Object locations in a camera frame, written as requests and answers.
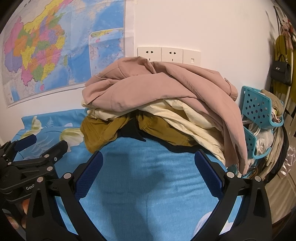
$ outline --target blue bed sheet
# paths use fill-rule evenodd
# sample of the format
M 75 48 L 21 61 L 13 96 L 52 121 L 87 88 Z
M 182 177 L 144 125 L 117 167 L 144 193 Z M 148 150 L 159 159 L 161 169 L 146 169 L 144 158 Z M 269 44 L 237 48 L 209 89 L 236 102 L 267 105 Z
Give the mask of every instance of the blue bed sheet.
M 55 164 L 56 170 L 59 177 L 73 172 L 91 156 L 79 132 L 85 116 L 85 110 L 69 110 L 23 117 L 25 128 L 14 140 L 32 133 L 37 143 L 19 153 L 16 160 L 37 158 L 64 139 L 70 147 Z M 199 220 L 218 202 L 196 168 L 192 153 L 172 153 L 156 141 L 124 137 L 101 152 L 103 167 L 80 203 L 108 241 L 190 240 Z M 61 199 L 57 202 L 68 230 L 75 233 Z M 240 203 L 238 197 L 228 222 L 234 221 Z

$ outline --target silver screw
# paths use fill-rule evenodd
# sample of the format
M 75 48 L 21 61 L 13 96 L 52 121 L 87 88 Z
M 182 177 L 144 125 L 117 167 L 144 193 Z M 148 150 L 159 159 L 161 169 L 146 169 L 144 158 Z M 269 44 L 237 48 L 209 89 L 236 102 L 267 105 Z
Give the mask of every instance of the silver screw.
M 71 176 L 72 176 L 71 173 L 65 173 L 64 174 L 64 178 L 65 179 L 69 179 Z
M 229 178 L 234 178 L 234 174 L 232 172 L 227 172 L 226 175 Z
M 40 182 L 42 182 L 42 181 L 43 181 L 43 177 L 38 177 L 38 178 L 37 178 L 37 182 L 40 183 Z
M 256 176 L 256 177 L 255 177 L 255 180 L 256 180 L 257 182 L 260 182 L 262 179 L 261 179 L 261 177 Z

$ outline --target blue gripper pad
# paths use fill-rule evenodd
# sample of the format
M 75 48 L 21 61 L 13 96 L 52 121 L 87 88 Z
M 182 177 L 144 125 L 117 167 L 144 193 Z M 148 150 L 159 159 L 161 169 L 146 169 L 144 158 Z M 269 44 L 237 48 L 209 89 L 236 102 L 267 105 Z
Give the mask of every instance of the blue gripper pad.
M 223 193 L 224 178 L 221 175 L 221 172 L 217 173 L 214 170 L 213 166 L 216 169 L 221 168 L 221 170 L 224 172 L 222 167 L 218 163 L 211 162 L 209 158 L 206 156 L 206 154 L 201 150 L 195 153 L 194 161 L 195 161 L 196 167 L 198 168 L 212 196 L 217 197 L 219 200 L 222 199 L 224 196 L 224 193 Z
M 75 184 L 75 199 L 79 201 L 80 198 L 84 198 L 89 189 L 91 188 L 96 176 L 103 166 L 103 155 L 102 153 L 95 152 L 86 163 L 84 171 L 77 179 Z
M 29 146 L 35 144 L 36 141 L 37 141 L 37 137 L 35 135 L 29 135 L 24 139 L 17 141 L 17 143 L 15 144 L 15 151 L 20 152 L 28 148 Z

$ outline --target map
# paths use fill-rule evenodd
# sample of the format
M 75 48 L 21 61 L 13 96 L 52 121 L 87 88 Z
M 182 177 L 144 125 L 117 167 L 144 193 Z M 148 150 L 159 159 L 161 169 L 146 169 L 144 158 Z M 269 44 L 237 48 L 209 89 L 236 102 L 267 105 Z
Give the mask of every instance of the map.
M 125 36 L 126 3 L 23 1 L 21 10 L 5 26 L 3 43 L 0 41 L 2 82 L 8 106 L 49 91 L 77 88 L 125 57 L 125 43 L 133 44 L 133 33 L 129 38 Z

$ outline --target teal storage basket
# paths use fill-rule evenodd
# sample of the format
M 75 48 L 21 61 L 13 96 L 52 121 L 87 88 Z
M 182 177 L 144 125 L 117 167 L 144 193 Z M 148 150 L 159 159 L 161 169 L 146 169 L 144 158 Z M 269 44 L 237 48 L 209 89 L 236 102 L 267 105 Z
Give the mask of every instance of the teal storage basket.
M 242 114 L 255 122 L 261 129 L 273 129 L 282 126 L 284 123 L 281 117 L 280 123 L 271 120 L 271 100 L 260 94 L 260 90 L 243 86 L 244 105 Z
M 265 153 L 263 153 L 261 155 L 255 155 L 257 137 L 254 136 L 253 133 L 250 132 L 246 127 L 244 127 L 244 137 L 246 139 L 246 144 L 247 144 L 248 159 L 263 158 L 263 157 L 267 156 L 268 153 L 271 151 L 271 147 L 269 147 Z

